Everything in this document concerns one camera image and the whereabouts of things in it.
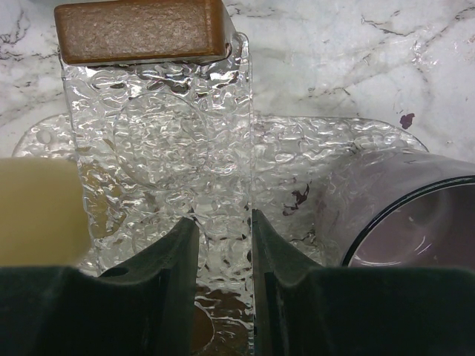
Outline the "mauve mug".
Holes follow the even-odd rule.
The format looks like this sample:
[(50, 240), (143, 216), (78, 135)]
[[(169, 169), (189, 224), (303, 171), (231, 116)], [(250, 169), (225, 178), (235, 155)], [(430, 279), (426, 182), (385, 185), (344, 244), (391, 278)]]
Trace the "mauve mug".
[(313, 197), (327, 263), (474, 268), (474, 165), (409, 148), (361, 151)]

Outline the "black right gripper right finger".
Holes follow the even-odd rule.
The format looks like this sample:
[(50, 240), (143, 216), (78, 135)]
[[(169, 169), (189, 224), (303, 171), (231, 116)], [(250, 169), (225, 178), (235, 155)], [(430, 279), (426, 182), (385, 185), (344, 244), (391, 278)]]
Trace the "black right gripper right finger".
[(474, 274), (323, 267), (252, 212), (257, 355), (472, 355)]

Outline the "yellow mug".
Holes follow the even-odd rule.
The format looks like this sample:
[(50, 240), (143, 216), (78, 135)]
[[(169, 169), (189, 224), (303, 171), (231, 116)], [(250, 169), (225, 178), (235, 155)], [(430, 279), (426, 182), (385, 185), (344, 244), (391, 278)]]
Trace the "yellow mug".
[(75, 266), (90, 248), (76, 164), (1, 159), (1, 266)]

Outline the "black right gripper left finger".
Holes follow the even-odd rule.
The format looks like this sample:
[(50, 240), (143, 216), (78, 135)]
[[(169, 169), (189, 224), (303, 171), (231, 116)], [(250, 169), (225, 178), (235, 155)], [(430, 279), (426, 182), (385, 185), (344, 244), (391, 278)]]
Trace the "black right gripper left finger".
[(199, 229), (170, 232), (98, 277), (72, 267), (1, 270), (3, 355), (188, 355)]

